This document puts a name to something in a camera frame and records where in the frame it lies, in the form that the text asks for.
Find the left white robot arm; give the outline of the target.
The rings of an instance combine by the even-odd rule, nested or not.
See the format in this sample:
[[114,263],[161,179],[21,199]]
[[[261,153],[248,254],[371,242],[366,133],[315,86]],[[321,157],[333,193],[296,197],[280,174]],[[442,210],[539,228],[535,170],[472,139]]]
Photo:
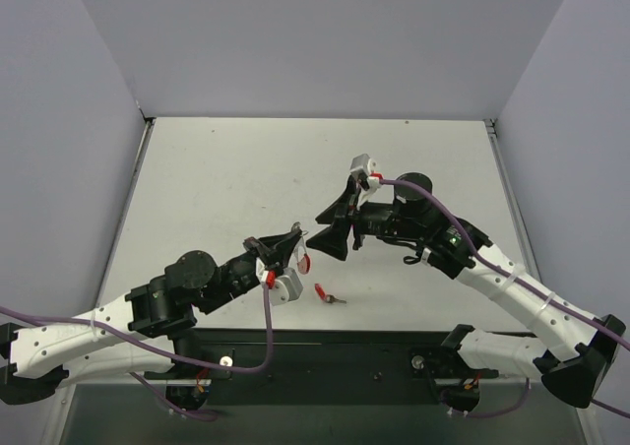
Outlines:
[[254,288],[264,313],[298,299],[310,259],[303,231],[243,242],[242,254],[218,265],[200,250],[182,255],[162,275],[75,317],[31,316],[3,308],[1,400],[24,405],[100,375],[137,372],[190,377],[200,368],[245,374],[266,368],[212,363],[186,344],[197,313],[209,315]]

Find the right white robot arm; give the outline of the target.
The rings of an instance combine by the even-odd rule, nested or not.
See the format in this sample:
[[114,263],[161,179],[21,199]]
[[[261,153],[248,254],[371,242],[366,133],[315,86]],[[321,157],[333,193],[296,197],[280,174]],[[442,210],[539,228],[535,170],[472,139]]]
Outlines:
[[457,326],[442,348],[466,369],[539,380],[575,408],[592,403],[616,358],[624,323],[579,309],[542,285],[488,235],[450,213],[427,176],[352,175],[316,222],[323,230],[307,240],[308,248],[339,261],[367,236],[408,248],[413,253],[406,264],[423,264],[476,290],[529,330],[515,337]]

